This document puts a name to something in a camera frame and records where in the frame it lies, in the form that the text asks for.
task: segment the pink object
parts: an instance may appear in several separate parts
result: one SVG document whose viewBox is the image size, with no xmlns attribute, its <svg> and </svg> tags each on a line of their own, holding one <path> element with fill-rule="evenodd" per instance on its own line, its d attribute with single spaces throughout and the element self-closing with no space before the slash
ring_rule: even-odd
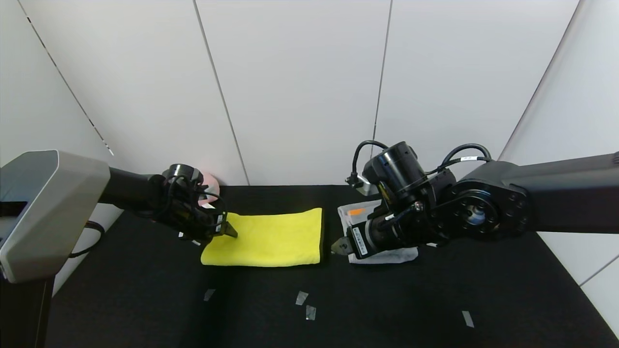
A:
<svg viewBox="0 0 619 348">
<path fill-rule="evenodd" d="M 209 185 L 209 188 L 207 188 L 206 191 L 210 193 L 214 193 L 214 194 L 219 194 L 219 183 L 217 182 L 217 179 L 215 179 L 214 176 L 208 173 L 203 173 L 203 175 L 204 175 L 204 182 L 202 182 L 202 185 Z M 203 205 L 204 203 L 210 203 L 216 200 L 217 200 L 217 197 L 208 196 L 207 199 L 198 201 L 198 204 Z"/>
</svg>

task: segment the yellow towel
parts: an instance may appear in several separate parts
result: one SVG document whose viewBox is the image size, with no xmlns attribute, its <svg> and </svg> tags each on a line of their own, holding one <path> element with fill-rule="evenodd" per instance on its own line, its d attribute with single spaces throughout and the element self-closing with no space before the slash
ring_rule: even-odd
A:
<svg viewBox="0 0 619 348">
<path fill-rule="evenodd" d="M 213 238 L 200 257 L 216 266 L 284 267 L 320 262 L 322 209 L 298 214 L 228 214 L 238 238 Z"/>
</svg>

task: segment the sticker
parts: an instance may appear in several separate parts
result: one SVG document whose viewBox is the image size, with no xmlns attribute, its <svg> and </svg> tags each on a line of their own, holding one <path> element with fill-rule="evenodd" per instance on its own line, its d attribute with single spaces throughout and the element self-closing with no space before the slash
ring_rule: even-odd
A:
<svg viewBox="0 0 619 348">
<path fill-rule="evenodd" d="M 365 208 L 353 209 L 353 210 L 351 210 L 351 211 L 348 211 L 348 214 L 349 214 L 350 216 L 353 216 L 353 215 L 360 215 L 360 214 L 361 214 L 362 212 L 364 212 L 364 211 L 365 211 Z"/>
<path fill-rule="evenodd" d="M 217 223 L 219 224 L 222 220 L 223 220 L 223 214 L 222 215 L 218 215 L 217 216 Z M 222 230 L 222 226 L 221 225 L 217 225 L 217 227 L 215 228 L 215 232 L 219 233 L 221 230 Z"/>
<path fill-rule="evenodd" d="M 365 255 L 368 253 L 368 249 L 365 247 L 365 242 L 363 241 L 363 237 L 361 237 L 361 232 L 359 232 L 359 228 L 355 227 L 352 229 L 352 234 L 355 236 L 355 242 L 357 243 L 357 248 L 361 255 Z"/>
</svg>

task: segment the black fabric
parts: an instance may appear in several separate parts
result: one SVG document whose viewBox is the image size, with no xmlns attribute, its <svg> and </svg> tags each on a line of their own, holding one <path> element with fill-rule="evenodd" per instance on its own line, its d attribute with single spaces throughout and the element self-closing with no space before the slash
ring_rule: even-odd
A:
<svg viewBox="0 0 619 348">
<path fill-rule="evenodd" d="M 230 210 L 323 207 L 323 260 L 290 268 L 202 266 L 198 246 L 124 213 L 52 302 L 49 347 L 619 347 L 536 233 L 422 248 L 413 262 L 331 255 L 346 186 L 229 187 Z M 208 302 L 207 289 L 216 289 Z M 316 320 L 296 306 L 298 291 Z M 465 325 L 469 311 L 475 328 Z"/>
</svg>

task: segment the cable connector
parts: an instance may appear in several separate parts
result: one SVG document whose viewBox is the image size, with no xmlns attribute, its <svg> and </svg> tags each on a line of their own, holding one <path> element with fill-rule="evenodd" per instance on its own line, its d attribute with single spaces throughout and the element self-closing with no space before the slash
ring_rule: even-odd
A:
<svg viewBox="0 0 619 348">
<path fill-rule="evenodd" d="M 352 188 L 363 187 L 363 183 L 359 180 L 359 177 L 355 172 L 350 172 L 350 176 L 346 178 L 346 184 L 350 185 Z"/>
</svg>

